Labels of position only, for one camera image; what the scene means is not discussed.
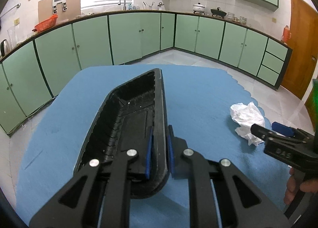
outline orange basket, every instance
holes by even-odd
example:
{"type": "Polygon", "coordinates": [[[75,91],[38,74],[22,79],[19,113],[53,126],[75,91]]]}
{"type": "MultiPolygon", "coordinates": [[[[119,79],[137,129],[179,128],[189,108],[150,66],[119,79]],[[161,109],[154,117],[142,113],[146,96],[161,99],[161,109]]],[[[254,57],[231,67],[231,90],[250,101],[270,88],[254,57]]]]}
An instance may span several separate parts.
{"type": "Polygon", "coordinates": [[[56,24],[56,19],[58,18],[58,15],[52,15],[50,18],[42,21],[41,23],[37,24],[32,31],[38,31],[42,32],[52,26],[55,26],[56,24]]]}

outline crumpled white tissue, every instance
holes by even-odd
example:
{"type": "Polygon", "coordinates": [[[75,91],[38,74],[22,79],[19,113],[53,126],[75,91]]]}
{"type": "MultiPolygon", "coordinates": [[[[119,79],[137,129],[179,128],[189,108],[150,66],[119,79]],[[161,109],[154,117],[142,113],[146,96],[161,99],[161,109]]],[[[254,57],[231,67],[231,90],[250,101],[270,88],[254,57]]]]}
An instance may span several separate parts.
{"type": "Polygon", "coordinates": [[[260,110],[250,102],[248,105],[243,103],[233,104],[230,108],[232,120],[238,123],[241,127],[236,128],[236,133],[248,140],[248,145],[258,145],[263,142],[260,138],[251,133],[251,126],[258,124],[265,127],[265,119],[260,113],[260,110]]]}

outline orange bottle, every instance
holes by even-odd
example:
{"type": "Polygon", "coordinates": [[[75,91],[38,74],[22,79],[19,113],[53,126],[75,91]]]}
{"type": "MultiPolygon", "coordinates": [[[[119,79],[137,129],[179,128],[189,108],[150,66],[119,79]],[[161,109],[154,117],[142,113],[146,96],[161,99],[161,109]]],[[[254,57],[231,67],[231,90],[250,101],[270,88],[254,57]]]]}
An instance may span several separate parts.
{"type": "Polygon", "coordinates": [[[284,27],[283,36],[281,37],[281,40],[284,43],[287,43],[287,41],[291,38],[291,36],[292,36],[292,33],[290,32],[289,27],[287,25],[284,27]]]}

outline tiled floor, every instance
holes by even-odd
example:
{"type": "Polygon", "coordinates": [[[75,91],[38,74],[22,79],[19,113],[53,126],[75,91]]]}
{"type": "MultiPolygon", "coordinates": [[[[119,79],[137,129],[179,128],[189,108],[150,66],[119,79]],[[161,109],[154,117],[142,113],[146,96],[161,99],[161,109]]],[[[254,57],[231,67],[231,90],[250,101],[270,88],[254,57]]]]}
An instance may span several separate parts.
{"type": "MultiPolygon", "coordinates": [[[[231,68],[177,50],[159,53],[137,64],[175,64],[223,69],[251,93],[251,96],[259,102],[259,106],[264,109],[265,117],[271,123],[276,121],[314,133],[304,103],[283,87],[274,91],[231,68]]],[[[22,156],[45,111],[46,109],[43,109],[36,113],[11,138],[0,130],[0,186],[13,207],[16,205],[15,186],[22,156]]]]}

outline human hand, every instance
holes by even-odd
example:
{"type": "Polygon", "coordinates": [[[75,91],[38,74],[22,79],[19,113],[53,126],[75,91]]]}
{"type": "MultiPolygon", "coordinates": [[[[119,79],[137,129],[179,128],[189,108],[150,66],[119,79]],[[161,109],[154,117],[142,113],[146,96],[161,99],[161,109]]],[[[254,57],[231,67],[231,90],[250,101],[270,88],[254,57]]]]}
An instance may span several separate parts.
{"type": "MultiPolygon", "coordinates": [[[[286,192],[285,192],[285,197],[284,197],[284,203],[286,205],[289,205],[295,198],[295,195],[297,193],[297,183],[294,178],[294,173],[295,169],[291,168],[289,170],[289,174],[291,175],[287,181],[286,184],[286,192]]],[[[303,192],[312,192],[312,193],[317,193],[318,192],[318,179],[312,179],[312,180],[307,180],[303,182],[300,185],[300,190],[303,192]]]]}

